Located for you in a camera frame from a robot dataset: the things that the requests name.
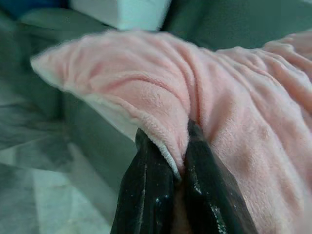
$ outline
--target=floor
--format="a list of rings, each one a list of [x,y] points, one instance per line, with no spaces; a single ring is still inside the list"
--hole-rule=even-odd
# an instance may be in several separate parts
[[[117,195],[71,143],[0,78],[0,234],[108,234]]]

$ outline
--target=blue object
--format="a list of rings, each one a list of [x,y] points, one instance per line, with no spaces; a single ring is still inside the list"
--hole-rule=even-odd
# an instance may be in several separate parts
[[[68,0],[0,0],[0,8],[14,18],[43,7],[67,7]]]

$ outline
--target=white box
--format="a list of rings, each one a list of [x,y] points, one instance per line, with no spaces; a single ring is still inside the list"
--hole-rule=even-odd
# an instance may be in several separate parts
[[[171,0],[70,0],[70,7],[120,30],[158,31]]]

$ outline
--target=black object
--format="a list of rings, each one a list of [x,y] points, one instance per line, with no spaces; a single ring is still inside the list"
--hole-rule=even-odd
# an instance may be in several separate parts
[[[189,122],[185,156],[185,206],[194,234],[256,234],[233,175],[211,152],[195,122]],[[111,234],[169,234],[174,176],[159,149],[142,130],[138,153],[125,173]]]

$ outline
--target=fleece blanket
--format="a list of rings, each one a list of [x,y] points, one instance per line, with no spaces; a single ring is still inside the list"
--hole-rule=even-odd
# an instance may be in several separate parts
[[[312,32],[212,52],[167,33],[112,31],[32,65],[130,138],[143,129],[177,177],[191,118],[236,178],[260,234],[311,232]]]

